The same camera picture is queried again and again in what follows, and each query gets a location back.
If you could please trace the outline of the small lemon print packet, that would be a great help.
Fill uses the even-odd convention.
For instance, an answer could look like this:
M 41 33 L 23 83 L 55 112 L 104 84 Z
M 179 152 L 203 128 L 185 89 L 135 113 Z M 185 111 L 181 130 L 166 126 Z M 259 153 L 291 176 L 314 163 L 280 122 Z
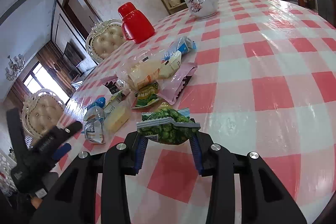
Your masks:
M 109 101 L 104 106 L 104 113 L 111 113 L 123 100 L 125 99 L 125 94 L 122 91 L 114 93 Z

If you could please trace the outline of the pink snack packet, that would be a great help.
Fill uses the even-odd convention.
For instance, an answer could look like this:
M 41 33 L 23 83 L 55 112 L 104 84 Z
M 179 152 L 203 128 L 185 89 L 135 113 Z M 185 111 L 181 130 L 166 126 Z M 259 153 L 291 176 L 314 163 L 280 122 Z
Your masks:
M 197 63 L 182 64 L 171 78 L 163 80 L 159 85 L 159 92 L 157 94 L 159 98 L 174 105 L 197 68 Z

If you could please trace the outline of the cream tufted chair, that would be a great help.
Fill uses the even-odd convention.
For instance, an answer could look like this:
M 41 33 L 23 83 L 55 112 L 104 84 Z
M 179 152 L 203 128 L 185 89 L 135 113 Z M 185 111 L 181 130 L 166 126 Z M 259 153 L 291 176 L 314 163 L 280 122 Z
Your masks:
M 65 108 L 64 102 L 51 90 L 41 89 L 25 96 L 22 125 L 33 140 L 40 139 L 57 125 Z
M 122 21 L 110 19 L 96 22 L 89 33 L 85 47 L 88 55 L 98 64 L 116 51 L 126 39 L 122 32 Z

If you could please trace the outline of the red white checkered tablecloth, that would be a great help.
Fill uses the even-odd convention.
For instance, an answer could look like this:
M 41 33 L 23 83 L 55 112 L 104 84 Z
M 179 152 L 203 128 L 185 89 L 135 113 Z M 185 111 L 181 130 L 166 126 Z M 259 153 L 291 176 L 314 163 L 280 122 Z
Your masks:
M 110 96 L 100 83 L 147 50 L 188 36 L 198 69 L 174 108 L 188 107 L 203 132 L 233 153 L 256 151 L 313 223 L 335 192 L 335 27 L 280 0 L 220 0 L 214 16 L 187 9 L 151 20 L 155 35 L 127 42 L 101 63 L 67 104 L 59 124 L 83 120 Z M 211 178 L 195 170 L 189 142 L 150 142 L 143 167 L 126 177 L 131 223 L 205 223 Z

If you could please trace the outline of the large clear bread bag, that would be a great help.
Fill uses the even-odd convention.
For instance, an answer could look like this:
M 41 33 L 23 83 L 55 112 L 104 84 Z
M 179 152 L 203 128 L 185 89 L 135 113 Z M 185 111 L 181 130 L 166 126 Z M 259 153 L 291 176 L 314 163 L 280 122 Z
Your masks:
M 180 68 L 182 54 L 176 51 L 166 57 L 165 53 L 165 50 L 148 50 L 131 57 L 118 68 L 117 77 L 133 91 L 138 91 L 156 80 L 168 79 Z

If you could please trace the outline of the television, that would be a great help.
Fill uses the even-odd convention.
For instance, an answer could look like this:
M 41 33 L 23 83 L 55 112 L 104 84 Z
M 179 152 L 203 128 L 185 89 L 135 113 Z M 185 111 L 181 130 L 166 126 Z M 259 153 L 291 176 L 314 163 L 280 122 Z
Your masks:
M 79 65 L 84 61 L 81 53 L 70 42 L 67 42 L 66 44 L 64 49 L 64 56 L 76 68 L 78 68 Z

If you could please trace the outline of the red thermos jug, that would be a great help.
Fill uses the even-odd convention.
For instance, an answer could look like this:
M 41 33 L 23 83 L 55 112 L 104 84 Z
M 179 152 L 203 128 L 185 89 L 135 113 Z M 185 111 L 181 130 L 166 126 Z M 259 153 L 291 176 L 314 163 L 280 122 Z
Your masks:
M 131 2 L 120 6 L 118 13 L 122 18 L 121 29 L 127 41 L 140 44 L 155 34 L 153 25 Z

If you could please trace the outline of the brown curtains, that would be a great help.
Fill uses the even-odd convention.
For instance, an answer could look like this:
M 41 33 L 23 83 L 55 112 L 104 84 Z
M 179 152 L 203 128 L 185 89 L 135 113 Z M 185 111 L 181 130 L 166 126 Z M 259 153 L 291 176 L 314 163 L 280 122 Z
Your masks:
M 14 81 L 6 99 L 22 109 L 25 96 L 46 88 L 55 92 L 63 102 L 67 102 L 75 92 L 71 86 L 71 72 L 71 65 L 61 50 L 53 41 L 49 41 Z

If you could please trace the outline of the chandelier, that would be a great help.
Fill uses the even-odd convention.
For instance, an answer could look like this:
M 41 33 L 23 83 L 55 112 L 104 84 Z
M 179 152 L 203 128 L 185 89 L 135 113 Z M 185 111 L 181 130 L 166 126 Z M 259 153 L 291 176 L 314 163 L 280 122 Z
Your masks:
M 19 54 L 14 59 L 8 55 L 9 65 L 5 67 L 5 76 L 9 81 L 15 80 L 25 67 L 25 58 Z

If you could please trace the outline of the green yellow snack packet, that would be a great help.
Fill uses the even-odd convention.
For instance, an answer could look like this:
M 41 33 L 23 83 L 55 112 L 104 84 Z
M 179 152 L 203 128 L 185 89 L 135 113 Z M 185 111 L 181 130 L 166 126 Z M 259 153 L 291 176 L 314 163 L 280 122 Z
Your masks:
M 146 85 L 135 93 L 136 101 L 131 107 L 132 110 L 145 109 L 159 101 L 158 94 L 159 85 L 157 81 Z

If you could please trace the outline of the yellow cake clear wrapper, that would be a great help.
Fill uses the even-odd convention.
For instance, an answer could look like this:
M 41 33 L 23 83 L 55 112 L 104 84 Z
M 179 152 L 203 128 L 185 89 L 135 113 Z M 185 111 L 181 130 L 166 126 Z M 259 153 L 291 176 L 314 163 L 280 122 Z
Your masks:
M 130 118 L 130 109 L 126 106 L 117 106 L 104 120 L 105 129 L 116 133 Z

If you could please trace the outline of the green peas snack bag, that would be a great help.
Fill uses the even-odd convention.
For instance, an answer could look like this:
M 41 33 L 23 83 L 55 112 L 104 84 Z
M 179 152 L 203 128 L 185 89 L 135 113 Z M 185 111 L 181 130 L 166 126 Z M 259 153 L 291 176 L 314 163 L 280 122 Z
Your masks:
M 162 107 L 153 113 L 142 113 L 142 121 L 137 122 L 139 134 L 168 145 L 180 145 L 200 129 L 201 125 L 190 118 L 189 108 Z

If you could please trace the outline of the cream tufted chair left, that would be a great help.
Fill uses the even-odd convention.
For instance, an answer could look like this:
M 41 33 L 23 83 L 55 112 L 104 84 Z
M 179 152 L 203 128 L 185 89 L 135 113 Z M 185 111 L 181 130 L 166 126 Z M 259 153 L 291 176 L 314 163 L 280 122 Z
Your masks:
M 51 90 L 41 89 L 25 96 L 22 125 L 33 140 L 40 139 L 57 125 L 65 108 L 64 102 Z

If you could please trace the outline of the dark chocolate small packet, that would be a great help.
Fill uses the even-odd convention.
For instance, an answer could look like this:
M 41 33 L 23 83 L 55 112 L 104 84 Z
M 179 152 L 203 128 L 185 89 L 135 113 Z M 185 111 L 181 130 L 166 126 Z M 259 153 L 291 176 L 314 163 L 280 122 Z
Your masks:
M 102 84 L 110 91 L 111 94 L 122 91 L 122 87 L 118 83 L 118 77 L 116 75 L 105 77 L 102 79 Z

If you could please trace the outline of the cream tufted chair middle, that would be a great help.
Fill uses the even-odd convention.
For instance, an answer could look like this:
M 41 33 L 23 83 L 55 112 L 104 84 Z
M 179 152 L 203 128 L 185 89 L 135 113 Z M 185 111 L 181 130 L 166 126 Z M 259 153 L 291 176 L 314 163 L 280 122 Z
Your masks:
M 122 21 L 110 19 L 96 22 L 89 33 L 85 47 L 88 55 L 98 64 L 116 51 L 126 39 L 122 32 Z

